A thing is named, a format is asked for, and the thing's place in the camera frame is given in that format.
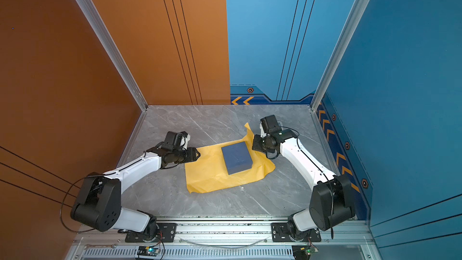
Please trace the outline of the yellow wrapping paper sheet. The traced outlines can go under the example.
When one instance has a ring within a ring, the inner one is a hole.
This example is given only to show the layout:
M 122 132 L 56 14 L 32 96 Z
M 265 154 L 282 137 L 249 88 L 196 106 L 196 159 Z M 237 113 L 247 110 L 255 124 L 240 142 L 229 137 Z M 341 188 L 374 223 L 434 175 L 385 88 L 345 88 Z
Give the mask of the yellow wrapping paper sheet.
M 265 154 L 251 149 L 254 133 L 245 124 L 247 134 L 240 140 L 198 148 L 200 158 L 185 164 L 186 187 L 190 193 L 210 193 L 250 184 L 264 179 L 276 168 Z M 234 174 L 228 173 L 223 148 L 233 144 L 245 144 L 251 158 L 250 168 Z

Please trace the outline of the dark blue gift box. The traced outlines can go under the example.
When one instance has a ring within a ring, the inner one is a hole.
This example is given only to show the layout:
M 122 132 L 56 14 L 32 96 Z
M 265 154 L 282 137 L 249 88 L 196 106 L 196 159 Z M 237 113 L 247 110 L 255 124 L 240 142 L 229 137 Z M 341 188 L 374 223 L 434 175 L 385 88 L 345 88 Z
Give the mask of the dark blue gift box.
M 233 175 L 252 168 L 253 160 L 245 142 L 239 142 L 221 148 L 227 173 Z

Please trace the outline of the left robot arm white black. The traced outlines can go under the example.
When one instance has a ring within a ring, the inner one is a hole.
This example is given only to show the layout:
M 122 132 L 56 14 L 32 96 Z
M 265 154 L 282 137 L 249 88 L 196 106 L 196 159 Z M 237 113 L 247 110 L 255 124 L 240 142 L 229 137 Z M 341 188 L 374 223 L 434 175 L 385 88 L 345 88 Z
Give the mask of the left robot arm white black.
M 138 234 L 144 241 L 150 241 L 159 231 L 156 217 L 122 207 L 122 194 L 142 178 L 166 169 L 171 163 L 192 163 L 199 158 L 197 148 L 172 151 L 151 148 L 117 169 L 103 174 L 91 173 L 82 179 L 83 183 L 71 209 L 71 219 L 99 232 L 124 230 Z

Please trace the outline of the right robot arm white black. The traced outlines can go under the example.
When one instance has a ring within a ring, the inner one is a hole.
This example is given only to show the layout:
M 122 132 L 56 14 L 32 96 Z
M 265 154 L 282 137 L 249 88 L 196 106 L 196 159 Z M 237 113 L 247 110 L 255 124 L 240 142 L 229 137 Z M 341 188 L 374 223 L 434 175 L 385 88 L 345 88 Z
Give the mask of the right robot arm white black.
M 312 191 L 309 206 L 290 216 L 290 237 L 301 241 L 308 233 L 333 228 L 356 216 L 353 189 L 349 177 L 337 175 L 321 164 L 291 130 L 265 136 L 255 135 L 252 149 L 265 155 L 275 154 L 287 159 L 301 174 Z

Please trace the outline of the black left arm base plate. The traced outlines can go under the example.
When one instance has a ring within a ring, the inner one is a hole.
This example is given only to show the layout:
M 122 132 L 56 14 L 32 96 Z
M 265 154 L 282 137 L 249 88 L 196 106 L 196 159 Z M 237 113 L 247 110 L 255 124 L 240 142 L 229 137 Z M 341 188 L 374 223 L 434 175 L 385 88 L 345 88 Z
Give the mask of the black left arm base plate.
M 173 243 L 176 235 L 176 223 L 156 223 L 148 225 L 143 232 L 129 231 L 126 243 Z

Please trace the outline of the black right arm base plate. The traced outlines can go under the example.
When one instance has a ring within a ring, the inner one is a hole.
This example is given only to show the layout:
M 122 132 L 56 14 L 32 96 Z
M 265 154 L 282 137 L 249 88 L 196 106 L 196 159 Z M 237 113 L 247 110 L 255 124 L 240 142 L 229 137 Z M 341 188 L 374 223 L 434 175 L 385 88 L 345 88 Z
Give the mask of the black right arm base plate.
M 307 231 L 299 231 L 295 225 L 288 221 L 284 223 L 272 223 L 271 235 L 273 242 L 311 242 L 320 243 L 321 234 L 318 229 L 309 229 Z

